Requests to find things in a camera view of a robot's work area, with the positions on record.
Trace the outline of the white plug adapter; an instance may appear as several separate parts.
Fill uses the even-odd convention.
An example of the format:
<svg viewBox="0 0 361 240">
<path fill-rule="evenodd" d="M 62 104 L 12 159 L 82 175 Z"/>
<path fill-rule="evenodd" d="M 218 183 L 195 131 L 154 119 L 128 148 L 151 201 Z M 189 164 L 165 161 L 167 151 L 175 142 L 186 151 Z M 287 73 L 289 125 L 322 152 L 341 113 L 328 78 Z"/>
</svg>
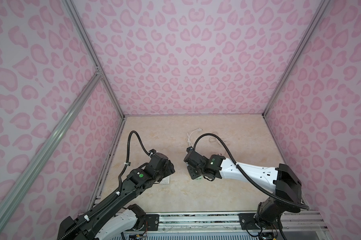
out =
<svg viewBox="0 0 361 240">
<path fill-rule="evenodd" d="M 161 180 L 161 184 L 169 184 L 170 182 L 170 176 L 167 176 Z"/>
</svg>

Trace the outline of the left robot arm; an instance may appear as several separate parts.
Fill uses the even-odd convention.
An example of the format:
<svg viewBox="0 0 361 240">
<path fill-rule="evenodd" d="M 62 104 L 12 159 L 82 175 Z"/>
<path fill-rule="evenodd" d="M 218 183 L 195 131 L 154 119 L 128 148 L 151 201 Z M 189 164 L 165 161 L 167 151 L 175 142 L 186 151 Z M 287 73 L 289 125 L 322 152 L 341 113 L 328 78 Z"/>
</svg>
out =
<svg viewBox="0 0 361 240">
<path fill-rule="evenodd" d="M 136 204 L 117 217 L 125 205 L 154 183 L 175 173 L 171 161 L 161 153 L 150 156 L 150 162 L 132 170 L 119 187 L 103 201 L 76 219 L 67 217 L 58 230 L 58 240 L 109 240 L 127 230 L 147 229 L 146 213 Z"/>
</svg>

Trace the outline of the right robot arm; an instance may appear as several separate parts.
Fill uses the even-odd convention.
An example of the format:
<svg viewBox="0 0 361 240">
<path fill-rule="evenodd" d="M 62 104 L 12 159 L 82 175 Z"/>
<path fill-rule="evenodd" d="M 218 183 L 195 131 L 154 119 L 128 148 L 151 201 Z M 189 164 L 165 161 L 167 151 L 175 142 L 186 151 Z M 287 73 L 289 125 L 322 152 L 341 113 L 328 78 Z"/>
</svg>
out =
<svg viewBox="0 0 361 240">
<path fill-rule="evenodd" d="M 231 156 L 212 155 L 207 158 L 193 147 L 187 148 L 184 158 L 191 179 L 202 177 L 210 182 L 215 179 L 238 180 L 250 183 L 267 195 L 258 204 L 253 217 L 244 220 L 246 226 L 256 229 L 269 229 L 284 213 L 299 213 L 307 210 L 302 202 L 302 183 L 285 164 L 278 167 L 259 167 L 235 161 Z"/>
</svg>

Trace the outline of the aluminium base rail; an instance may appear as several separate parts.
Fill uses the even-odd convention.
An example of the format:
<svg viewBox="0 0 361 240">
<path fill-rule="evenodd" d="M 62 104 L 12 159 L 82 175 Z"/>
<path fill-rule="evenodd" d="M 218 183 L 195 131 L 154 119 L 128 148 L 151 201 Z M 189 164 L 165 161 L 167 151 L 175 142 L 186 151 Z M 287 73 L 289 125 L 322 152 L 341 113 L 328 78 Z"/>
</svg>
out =
<svg viewBox="0 0 361 240">
<path fill-rule="evenodd" d="M 92 234 L 82 226 L 78 240 L 330 240 L 317 211 L 284 213 L 269 227 L 256 225 L 255 212 L 178 212 L 136 214 L 131 210 L 111 218 Z"/>
</svg>

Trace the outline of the aluminium frame diagonal bar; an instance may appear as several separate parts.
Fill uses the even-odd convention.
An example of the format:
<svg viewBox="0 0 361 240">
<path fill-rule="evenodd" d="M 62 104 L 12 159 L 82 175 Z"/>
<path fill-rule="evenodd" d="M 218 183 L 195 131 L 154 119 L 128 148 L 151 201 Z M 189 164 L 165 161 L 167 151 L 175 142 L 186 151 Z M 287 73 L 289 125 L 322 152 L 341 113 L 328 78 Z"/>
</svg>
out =
<svg viewBox="0 0 361 240">
<path fill-rule="evenodd" d="M 39 151 L 35 154 L 30 164 L 15 182 L 6 197 L 0 203 L 0 233 L 7 225 L 12 215 L 18 208 L 34 181 L 52 156 L 56 147 L 61 142 L 69 127 L 82 110 L 84 104 L 96 88 L 102 78 L 102 74 L 94 74 L 82 92 L 68 108 L 65 115 L 56 125 L 49 138 L 44 142 Z"/>
</svg>

